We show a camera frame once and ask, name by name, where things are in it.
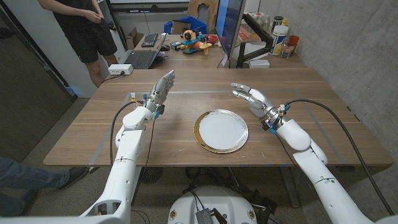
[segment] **jeans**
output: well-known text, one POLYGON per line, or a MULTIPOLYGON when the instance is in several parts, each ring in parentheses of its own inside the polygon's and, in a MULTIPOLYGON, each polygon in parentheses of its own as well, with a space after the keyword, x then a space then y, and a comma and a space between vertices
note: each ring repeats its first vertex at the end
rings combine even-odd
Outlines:
MULTIPOLYGON (((60 188, 68 182, 69 172, 46 171, 24 166, 12 159, 0 157, 0 188, 44 189, 60 188)), ((11 217, 21 214, 25 207, 22 198, 12 198, 0 193, 0 216, 11 217)))

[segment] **keyboard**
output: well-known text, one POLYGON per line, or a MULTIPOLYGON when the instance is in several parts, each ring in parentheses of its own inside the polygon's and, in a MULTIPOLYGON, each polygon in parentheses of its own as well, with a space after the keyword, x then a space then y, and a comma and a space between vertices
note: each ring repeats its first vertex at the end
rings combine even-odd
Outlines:
POLYGON ((152 50, 145 50, 141 51, 138 54, 138 58, 136 58, 136 61, 132 65, 133 68, 135 69, 147 69, 152 62, 152 59, 154 57, 155 52, 152 50))
POLYGON ((156 39, 157 34, 146 35, 144 41, 141 44, 141 47, 153 47, 155 45, 156 39))

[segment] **person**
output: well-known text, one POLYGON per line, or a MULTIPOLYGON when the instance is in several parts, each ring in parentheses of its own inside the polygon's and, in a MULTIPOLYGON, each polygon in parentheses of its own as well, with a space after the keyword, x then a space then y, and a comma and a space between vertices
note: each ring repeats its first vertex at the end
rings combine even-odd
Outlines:
POLYGON ((70 45, 88 69, 93 83, 100 87, 104 78, 100 73, 98 54, 108 66, 117 64, 118 50, 104 20, 97 0, 38 0, 42 8, 52 11, 70 45))
POLYGON ((64 190, 87 174, 87 167, 47 171, 22 165, 15 160, 0 157, 0 188, 29 189, 22 198, 0 194, 0 217, 26 215, 33 206, 39 190, 64 190))

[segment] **black shorts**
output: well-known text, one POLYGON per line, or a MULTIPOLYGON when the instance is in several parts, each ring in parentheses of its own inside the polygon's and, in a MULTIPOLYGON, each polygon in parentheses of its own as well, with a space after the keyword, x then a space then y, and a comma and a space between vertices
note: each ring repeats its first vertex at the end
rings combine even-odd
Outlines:
POLYGON ((65 37, 83 63, 97 61, 97 52, 109 56, 118 50, 104 19, 83 32, 65 32, 65 37))

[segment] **blue box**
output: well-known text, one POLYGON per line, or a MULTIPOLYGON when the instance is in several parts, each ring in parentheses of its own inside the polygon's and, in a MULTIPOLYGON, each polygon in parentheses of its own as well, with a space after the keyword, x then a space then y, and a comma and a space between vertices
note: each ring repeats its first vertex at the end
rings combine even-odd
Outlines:
MULTIPOLYGON (((191 30, 199 30, 202 34, 207 34, 207 23, 204 23, 193 16, 187 16, 181 19, 177 19, 177 21, 181 22, 190 22, 191 30)), ((164 32, 171 34, 172 33, 172 24, 173 22, 168 22, 164 24, 164 32)))

